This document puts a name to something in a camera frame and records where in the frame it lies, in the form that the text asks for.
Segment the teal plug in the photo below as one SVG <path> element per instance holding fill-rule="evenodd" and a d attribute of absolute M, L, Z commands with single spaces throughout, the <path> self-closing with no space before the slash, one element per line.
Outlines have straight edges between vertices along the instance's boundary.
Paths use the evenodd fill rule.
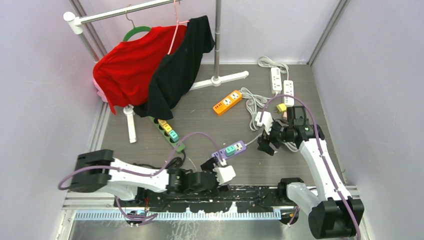
<path fill-rule="evenodd" d="M 232 156 L 236 153 L 236 148 L 233 145 L 230 145 L 224 149 L 226 157 Z"/>
<path fill-rule="evenodd" d="M 169 131 L 168 135 L 169 135 L 169 137 L 170 137 L 170 139 L 172 140 L 173 143 L 175 143 L 179 140 L 179 136 L 174 130 Z"/>

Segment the purple power strip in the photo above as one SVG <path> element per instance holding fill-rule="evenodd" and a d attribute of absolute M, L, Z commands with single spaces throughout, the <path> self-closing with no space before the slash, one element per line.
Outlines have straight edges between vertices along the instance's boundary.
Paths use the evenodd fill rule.
<path fill-rule="evenodd" d="M 230 158 L 234 158 L 235 156 L 239 156 L 240 154 L 242 154 L 242 153 L 244 153 L 246 150 L 247 150 L 247 148 L 249 147 L 249 146 L 251 146 L 253 143 L 256 143 L 257 144 L 257 150 L 258 150 L 258 143 L 257 143 L 257 139 L 258 139 L 258 137 L 260 136 L 260 135 L 265 135 L 266 136 L 266 134 L 265 134 L 265 132 L 262 132 L 262 133 L 260 133 L 260 134 L 257 134 L 251 141 L 249 141 L 249 142 L 244 142 L 243 140 L 239 140 L 239 141 L 236 141 L 236 142 L 234 142 L 233 144 L 230 144 L 230 145 L 228 145 L 228 146 L 226 146 L 226 147 L 224 147 L 224 148 L 222 148 L 222 149 L 220 149 L 220 150 L 218 150 L 218 151 L 215 151 L 214 153 L 212 153 L 211 154 L 211 157 L 210 158 L 218 158 L 219 160 L 225 160 L 225 161 L 227 161 L 228 159 L 230 159 Z M 289 142 L 289 141 L 287 141 L 286 140 L 286 142 L 287 143 L 290 143 L 290 145 L 291 145 L 291 147 L 287 147 L 290 151 L 292 151 L 292 152 L 294 152 L 294 153 L 296 153 L 296 152 L 298 152 L 299 150 L 298 150 L 298 148 L 297 148 L 297 146 L 296 146 L 296 144 L 294 143 L 294 142 Z M 231 156 L 229 156 L 229 157 L 226 157 L 226 155 L 225 155 L 225 153 L 224 153 L 224 150 L 225 150 L 225 148 L 227 148 L 227 147 L 229 147 L 229 146 L 234 146 L 235 147 L 235 149 L 236 149 L 236 152 L 235 152 L 235 154 L 234 155 L 231 155 Z"/>

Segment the dark green power strip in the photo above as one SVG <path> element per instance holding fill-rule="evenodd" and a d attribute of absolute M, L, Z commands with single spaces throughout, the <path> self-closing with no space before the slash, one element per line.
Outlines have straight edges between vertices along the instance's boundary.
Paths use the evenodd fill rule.
<path fill-rule="evenodd" d="M 154 126 L 158 129 L 158 131 L 162 134 L 162 136 L 166 139 L 166 141 L 173 147 L 176 149 L 177 153 L 182 153 L 186 146 L 181 142 L 180 137 L 179 140 L 177 142 L 173 142 L 170 137 L 169 134 L 166 133 L 164 131 L 164 129 L 158 124 L 158 118 L 154 118 L 152 116 L 149 117 L 149 119 L 151 120 L 151 122 L 154 124 Z"/>

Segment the orange power strip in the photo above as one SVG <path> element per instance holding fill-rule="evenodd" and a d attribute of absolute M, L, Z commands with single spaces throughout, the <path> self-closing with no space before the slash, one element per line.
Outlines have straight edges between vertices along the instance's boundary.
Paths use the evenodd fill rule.
<path fill-rule="evenodd" d="M 217 116 L 222 116 L 242 99 L 246 100 L 245 107 L 250 114 L 249 128 L 251 131 L 255 132 L 259 129 L 255 122 L 256 114 L 259 109 L 265 106 L 270 97 L 253 94 L 248 88 L 242 87 L 240 90 L 232 91 L 224 99 L 214 105 L 212 109 Z"/>

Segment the long white power strip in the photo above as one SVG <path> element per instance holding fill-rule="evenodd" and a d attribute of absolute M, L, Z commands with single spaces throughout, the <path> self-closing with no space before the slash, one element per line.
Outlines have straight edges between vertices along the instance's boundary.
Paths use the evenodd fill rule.
<path fill-rule="evenodd" d="M 261 56 L 258 59 L 257 64 L 263 68 L 270 69 L 271 67 L 277 67 L 281 69 L 281 78 L 282 78 L 282 86 L 283 86 L 283 90 L 281 94 L 291 96 L 291 97 L 284 96 L 283 103 L 287 107 L 293 107 L 295 104 L 295 100 L 292 98 L 294 96 L 294 82 L 289 79 L 288 65 L 285 63 L 273 61 L 267 56 Z"/>

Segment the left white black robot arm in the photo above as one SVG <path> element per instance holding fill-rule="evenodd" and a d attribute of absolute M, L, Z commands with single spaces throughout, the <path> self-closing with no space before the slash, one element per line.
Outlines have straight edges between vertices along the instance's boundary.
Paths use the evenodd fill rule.
<path fill-rule="evenodd" d="M 214 195 L 235 176 L 235 170 L 225 161 L 213 157 L 200 171 L 182 168 L 153 169 L 126 163 L 113 156 L 110 149 L 80 154 L 75 170 L 69 176 L 69 186 L 59 183 L 60 190 L 77 193 L 108 193 L 133 206 L 141 206 L 149 190 L 170 196 Z"/>

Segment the short white power strip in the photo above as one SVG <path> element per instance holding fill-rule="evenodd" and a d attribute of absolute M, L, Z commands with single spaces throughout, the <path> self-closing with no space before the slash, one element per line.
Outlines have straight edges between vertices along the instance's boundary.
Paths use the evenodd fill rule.
<path fill-rule="evenodd" d="M 271 67 L 269 69 L 270 76 L 270 89 L 271 93 L 275 96 L 281 94 L 283 91 L 283 81 L 281 76 L 281 69 L 278 67 Z"/>

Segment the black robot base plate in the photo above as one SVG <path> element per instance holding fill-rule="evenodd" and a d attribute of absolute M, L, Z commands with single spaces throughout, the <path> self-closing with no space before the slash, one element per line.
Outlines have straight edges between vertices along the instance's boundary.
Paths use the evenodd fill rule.
<path fill-rule="evenodd" d="M 295 224 L 300 216 L 294 203 L 273 185 L 228 185 L 218 192 L 171 195 L 139 189 L 134 200 L 114 200 L 130 225 L 156 221 L 277 220 Z"/>

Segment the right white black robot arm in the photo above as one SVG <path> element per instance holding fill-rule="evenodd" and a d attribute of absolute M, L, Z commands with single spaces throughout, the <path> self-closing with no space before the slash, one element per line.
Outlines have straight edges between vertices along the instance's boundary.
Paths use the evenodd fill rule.
<path fill-rule="evenodd" d="M 258 150 L 274 155 L 275 148 L 292 143 L 304 157 L 315 183 L 313 193 L 299 177 L 283 178 L 278 184 L 277 198 L 283 205 L 294 203 L 296 209 L 307 215 L 308 226 L 315 239 L 361 239 L 359 225 L 364 205 L 352 197 L 328 154 L 321 128 L 308 116 L 304 106 L 286 110 L 288 124 L 274 120 L 267 111 L 258 112 L 256 125 L 263 128 L 258 138 Z"/>

